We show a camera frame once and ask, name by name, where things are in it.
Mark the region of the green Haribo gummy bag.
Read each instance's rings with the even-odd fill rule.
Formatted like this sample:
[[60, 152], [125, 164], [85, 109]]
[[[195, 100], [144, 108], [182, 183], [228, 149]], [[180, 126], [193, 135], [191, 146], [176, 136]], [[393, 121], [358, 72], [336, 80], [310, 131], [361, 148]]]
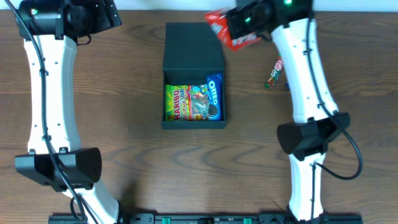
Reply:
[[207, 84], [165, 86], [166, 121], [207, 121], [208, 110]]

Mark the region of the dark green gift box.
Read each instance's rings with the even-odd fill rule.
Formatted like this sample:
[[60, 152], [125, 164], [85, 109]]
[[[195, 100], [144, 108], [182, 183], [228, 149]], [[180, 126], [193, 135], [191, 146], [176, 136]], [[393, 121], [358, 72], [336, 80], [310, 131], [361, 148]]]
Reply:
[[206, 22], [169, 22], [165, 26], [164, 85], [197, 85], [206, 77], [221, 75], [219, 121], [167, 121], [163, 129], [223, 129], [226, 126], [224, 55], [220, 41]]

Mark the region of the blue Oreo cookie pack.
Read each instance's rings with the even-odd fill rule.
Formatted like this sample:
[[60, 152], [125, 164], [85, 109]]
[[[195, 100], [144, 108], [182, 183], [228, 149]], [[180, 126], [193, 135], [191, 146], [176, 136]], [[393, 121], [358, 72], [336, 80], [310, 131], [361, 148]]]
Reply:
[[221, 120], [221, 103], [222, 103], [222, 74], [216, 73], [210, 76], [207, 76], [207, 87], [208, 87], [208, 96], [209, 96], [209, 105], [208, 105], [208, 116], [209, 120], [219, 121]]

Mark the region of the red Hacks candy bag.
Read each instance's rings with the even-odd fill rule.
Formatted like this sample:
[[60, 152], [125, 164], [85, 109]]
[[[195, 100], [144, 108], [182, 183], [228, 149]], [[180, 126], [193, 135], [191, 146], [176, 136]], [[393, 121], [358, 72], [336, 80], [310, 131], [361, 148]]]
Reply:
[[260, 38], [254, 33], [244, 35], [237, 39], [233, 39], [229, 32], [226, 12], [228, 8], [222, 8], [205, 14], [205, 19], [209, 23], [211, 29], [216, 34], [222, 44], [231, 50], [239, 50], [247, 45], [260, 41]]

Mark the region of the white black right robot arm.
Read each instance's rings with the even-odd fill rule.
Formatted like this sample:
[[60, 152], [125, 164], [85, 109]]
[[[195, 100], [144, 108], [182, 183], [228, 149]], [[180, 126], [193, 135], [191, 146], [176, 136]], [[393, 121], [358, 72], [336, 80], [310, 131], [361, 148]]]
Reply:
[[288, 211], [295, 223], [326, 223], [321, 203], [321, 165], [328, 145], [349, 125], [326, 82], [318, 52], [312, 1], [252, 1], [226, 13], [229, 32], [237, 39], [268, 32], [284, 63], [293, 120], [277, 128], [288, 155], [292, 193]]

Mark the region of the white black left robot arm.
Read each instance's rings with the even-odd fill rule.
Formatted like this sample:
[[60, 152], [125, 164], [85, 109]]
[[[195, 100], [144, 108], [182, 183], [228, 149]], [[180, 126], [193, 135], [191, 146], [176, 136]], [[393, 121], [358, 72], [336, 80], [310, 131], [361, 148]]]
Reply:
[[79, 38], [121, 25], [113, 0], [22, 1], [14, 8], [30, 67], [32, 126], [18, 173], [70, 198], [71, 214], [51, 223], [117, 223], [119, 203], [101, 181], [96, 147], [82, 148], [73, 69]]

